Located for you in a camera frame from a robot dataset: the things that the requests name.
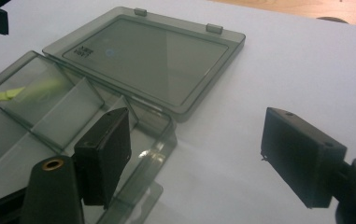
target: transparent gray plastic box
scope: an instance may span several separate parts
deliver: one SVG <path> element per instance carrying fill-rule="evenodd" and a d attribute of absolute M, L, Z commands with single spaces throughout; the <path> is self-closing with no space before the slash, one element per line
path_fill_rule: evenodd
<path fill-rule="evenodd" d="M 107 111 L 127 107 L 133 155 L 117 200 L 106 212 L 84 207 L 84 216 L 122 223 L 146 191 L 154 204 L 175 120 L 189 118 L 244 41 L 220 26 L 117 7 L 44 48 L 46 57 L 26 53 L 0 74 L 0 198 L 24 188 L 38 161 L 71 156 Z"/>

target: yellow-green object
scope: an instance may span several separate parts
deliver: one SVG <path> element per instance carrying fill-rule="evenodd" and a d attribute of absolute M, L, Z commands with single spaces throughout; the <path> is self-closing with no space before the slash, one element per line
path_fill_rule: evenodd
<path fill-rule="evenodd" d="M 21 91 L 25 89 L 24 87 L 8 90 L 8 91 L 0 91 L 0 101 L 9 101 L 12 98 L 16 97 L 20 94 Z"/>

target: lid clip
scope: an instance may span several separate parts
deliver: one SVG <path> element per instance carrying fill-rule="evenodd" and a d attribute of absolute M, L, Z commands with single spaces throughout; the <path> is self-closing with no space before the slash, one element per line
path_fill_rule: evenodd
<path fill-rule="evenodd" d="M 223 27 L 208 23 L 206 25 L 206 30 L 210 33 L 221 35 L 221 33 L 223 32 Z"/>
<path fill-rule="evenodd" d="M 142 17 L 146 17 L 148 15 L 148 11 L 142 8 L 135 8 L 134 13 L 136 16 L 142 16 Z"/>

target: white tabletop surface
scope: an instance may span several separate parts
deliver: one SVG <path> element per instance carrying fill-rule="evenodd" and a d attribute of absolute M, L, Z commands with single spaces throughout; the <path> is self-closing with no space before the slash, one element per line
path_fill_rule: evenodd
<path fill-rule="evenodd" d="M 261 161 L 265 109 L 291 111 L 348 147 L 356 158 L 356 26 L 205 0 L 13 0 L 0 35 L 0 72 L 113 7 L 222 25 L 245 47 L 191 118 L 158 174 L 164 193 L 147 223 L 335 223 L 307 209 Z"/>

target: transparent lid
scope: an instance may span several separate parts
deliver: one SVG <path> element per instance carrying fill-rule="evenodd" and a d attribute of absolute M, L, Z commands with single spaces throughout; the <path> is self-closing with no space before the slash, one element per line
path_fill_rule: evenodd
<path fill-rule="evenodd" d="M 183 121 L 244 40 L 219 26 L 117 7 L 43 51 Z"/>

